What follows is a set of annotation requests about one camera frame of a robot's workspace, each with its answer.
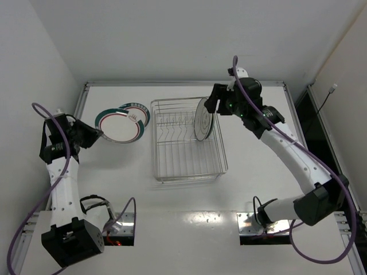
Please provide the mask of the small blue patterned plate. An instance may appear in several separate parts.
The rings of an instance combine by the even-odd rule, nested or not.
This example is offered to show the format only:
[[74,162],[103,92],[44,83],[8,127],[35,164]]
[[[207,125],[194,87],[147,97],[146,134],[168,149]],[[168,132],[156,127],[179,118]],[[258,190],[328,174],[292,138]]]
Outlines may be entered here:
[[209,129],[206,133],[205,139],[207,139],[210,136],[210,134],[212,133],[213,125],[214,125],[214,114],[210,113]]

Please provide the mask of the green red rimmed plate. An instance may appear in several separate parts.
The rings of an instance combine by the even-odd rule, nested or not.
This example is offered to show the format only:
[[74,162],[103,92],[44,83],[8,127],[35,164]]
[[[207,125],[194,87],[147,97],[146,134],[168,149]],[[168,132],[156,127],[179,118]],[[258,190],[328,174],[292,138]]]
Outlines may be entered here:
[[128,144],[143,136],[145,132],[143,119],[145,115],[141,111],[105,109],[95,117],[95,128],[102,131],[102,137],[110,142]]
[[142,103],[135,103],[135,102],[125,103],[119,106],[119,109],[128,111],[128,117],[132,121],[141,120],[145,128],[148,126],[151,115],[148,108]]

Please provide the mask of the white plate with grey rim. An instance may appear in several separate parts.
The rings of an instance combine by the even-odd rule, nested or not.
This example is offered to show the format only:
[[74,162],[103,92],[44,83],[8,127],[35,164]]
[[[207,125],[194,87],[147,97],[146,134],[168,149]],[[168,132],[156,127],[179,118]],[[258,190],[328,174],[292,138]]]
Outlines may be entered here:
[[210,113],[204,106],[206,101],[206,97],[199,101],[194,116],[194,133],[199,142],[205,140],[206,133],[209,129]]

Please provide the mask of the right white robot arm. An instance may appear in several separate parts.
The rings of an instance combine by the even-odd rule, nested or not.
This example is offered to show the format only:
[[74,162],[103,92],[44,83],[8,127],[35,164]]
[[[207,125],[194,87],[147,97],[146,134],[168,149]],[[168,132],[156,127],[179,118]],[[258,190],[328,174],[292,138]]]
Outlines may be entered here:
[[283,200],[272,199],[259,206],[254,217],[266,227],[283,219],[299,219],[309,226],[339,210],[345,200],[341,186],[344,175],[333,178],[320,163],[305,153],[295,141],[284,117],[273,106],[263,104],[262,86],[251,77],[241,78],[232,86],[214,84],[204,106],[209,113],[235,115],[246,129],[267,145],[292,173],[302,195]]

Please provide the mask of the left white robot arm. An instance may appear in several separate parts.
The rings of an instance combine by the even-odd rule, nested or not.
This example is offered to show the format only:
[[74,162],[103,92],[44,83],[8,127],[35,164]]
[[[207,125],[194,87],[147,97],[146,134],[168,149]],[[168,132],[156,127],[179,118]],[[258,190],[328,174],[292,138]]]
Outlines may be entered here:
[[77,185],[79,152],[90,148],[101,131],[64,113],[46,118],[42,131],[40,158],[50,176],[52,216],[41,243],[66,268],[104,251],[102,229],[108,216],[89,213]]

